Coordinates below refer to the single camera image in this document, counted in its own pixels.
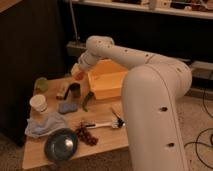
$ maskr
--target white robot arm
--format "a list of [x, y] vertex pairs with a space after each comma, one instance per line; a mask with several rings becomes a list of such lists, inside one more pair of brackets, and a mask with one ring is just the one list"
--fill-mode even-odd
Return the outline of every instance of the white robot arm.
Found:
[[175, 101], [192, 82], [191, 70], [174, 58], [114, 45], [91, 36], [79, 67], [88, 70], [103, 57], [130, 71], [123, 81], [122, 107], [135, 171], [188, 171]]

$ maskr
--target yellow plastic bin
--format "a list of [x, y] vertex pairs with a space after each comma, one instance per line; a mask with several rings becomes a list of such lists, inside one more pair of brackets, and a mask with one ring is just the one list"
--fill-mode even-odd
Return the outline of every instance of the yellow plastic bin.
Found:
[[110, 59], [100, 60], [88, 72], [91, 91], [96, 99], [106, 99], [121, 95], [121, 86], [127, 69]]

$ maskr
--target black cabinet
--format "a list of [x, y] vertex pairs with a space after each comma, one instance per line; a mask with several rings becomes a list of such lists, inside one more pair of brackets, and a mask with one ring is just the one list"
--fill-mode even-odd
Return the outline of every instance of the black cabinet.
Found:
[[0, 13], [0, 132], [18, 145], [34, 81], [64, 75], [65, 45], [56, 0], [23, 0]]

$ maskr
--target shelf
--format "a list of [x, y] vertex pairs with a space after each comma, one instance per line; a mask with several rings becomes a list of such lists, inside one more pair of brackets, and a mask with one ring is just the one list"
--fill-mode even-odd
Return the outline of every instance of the shelf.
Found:
[[124, 9], [124, 10], [132, 10], [132, 11], [141, 11], [141, 12], [150, 12], [150, 13], [159, 13], [166, 15], [175, 15], [175, 16], [184, 16], [184, 17], [193, 17], [193, 18], [201, 18], [201, 19], [210, 19], [213, 20], [213, 12], [200, 12], [200, 11], [191, 11], [191, 10], [183, 10], [183, 9], [175, 9], [170, 8], [168, 5], [163, 7], [162, 2], [158, 1], [157, 6], [154, 10], [150, 10], [148, 5], [136, 5], [136, 4], [127, 4], [127, 3], [117, 3], [111, 2], [110, 0], [73, 0], [74, 4], [84, 4], [91, 6], [100, 6], [107, 8], [115, 8], [115, 9]]

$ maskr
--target towel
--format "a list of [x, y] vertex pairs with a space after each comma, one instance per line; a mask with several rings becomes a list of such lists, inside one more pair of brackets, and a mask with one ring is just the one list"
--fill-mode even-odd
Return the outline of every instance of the towel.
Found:
[[61, 128], [68, 128], [64, 117], [57, 112], [50, 113], [41, 123], [37, 123], [33, 118], [27, 119], [27, 122], [25, 134], [33, 138], [47, 136]]

